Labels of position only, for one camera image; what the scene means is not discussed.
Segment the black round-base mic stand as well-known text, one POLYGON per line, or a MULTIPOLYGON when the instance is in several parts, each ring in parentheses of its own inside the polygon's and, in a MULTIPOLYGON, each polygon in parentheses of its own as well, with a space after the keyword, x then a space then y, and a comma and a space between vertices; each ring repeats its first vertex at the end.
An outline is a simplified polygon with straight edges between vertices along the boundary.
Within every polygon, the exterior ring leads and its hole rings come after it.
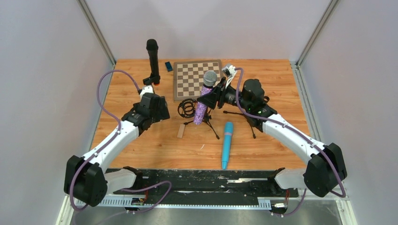
POLYGON ((149 77, 143 79, 143 84, 145 86, 157 85, 157 76, 154 76, 153 74, 150 74, 149 77))

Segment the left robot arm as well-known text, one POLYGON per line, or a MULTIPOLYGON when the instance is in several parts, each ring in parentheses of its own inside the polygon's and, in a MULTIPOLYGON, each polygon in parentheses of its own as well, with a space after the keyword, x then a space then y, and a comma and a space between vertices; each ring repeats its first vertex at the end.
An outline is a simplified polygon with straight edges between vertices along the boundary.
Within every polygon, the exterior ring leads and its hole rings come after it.
POLYGON ((111 162, 122 150, 137 139, 149 127, 170 118, 164 96, 145 93, 140 102, 117 119, 117 127, 99 145, 83 156, 72 156, 66 165, 64 192, 69 195, 75 210, 75 200, 85 206, 95 207, 108 194, 134 186, 138 171, 124 167, 116 172, 107 172, 111 162))

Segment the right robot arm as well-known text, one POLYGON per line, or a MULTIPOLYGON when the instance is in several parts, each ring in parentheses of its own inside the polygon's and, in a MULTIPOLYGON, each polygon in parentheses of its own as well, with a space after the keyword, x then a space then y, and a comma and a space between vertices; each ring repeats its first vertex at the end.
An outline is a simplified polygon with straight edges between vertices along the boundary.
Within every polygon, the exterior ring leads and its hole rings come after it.
POLYGON ((317 141, 288 123, 268 105, 269 98, 258 79, 248 79, 242 90, 227 85, 225 78, 216 84, 213 78, 204 78, 204 91, 198 101, 211 109, 224 104, 239 108, 252 127, 272 136, 293 151, 305 164, 303 172, 283 169, 274 180, 281 189, 307 188, 318 197, 332 193, 346 197, 342 181, 347 177, 341 148, 317 141))

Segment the black microphone orange end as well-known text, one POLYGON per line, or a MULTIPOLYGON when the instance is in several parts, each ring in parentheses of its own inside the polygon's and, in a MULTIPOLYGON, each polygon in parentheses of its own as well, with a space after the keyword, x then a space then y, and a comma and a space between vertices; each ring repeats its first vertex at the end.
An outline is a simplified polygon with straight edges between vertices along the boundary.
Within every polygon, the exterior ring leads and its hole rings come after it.
POLYGON ((149 55, 151 74, 157 76, 157 85, 160 84, 159 62, 158 62, 158 44, 155 39, 149 39, 146 43, 146 49, 149 55))

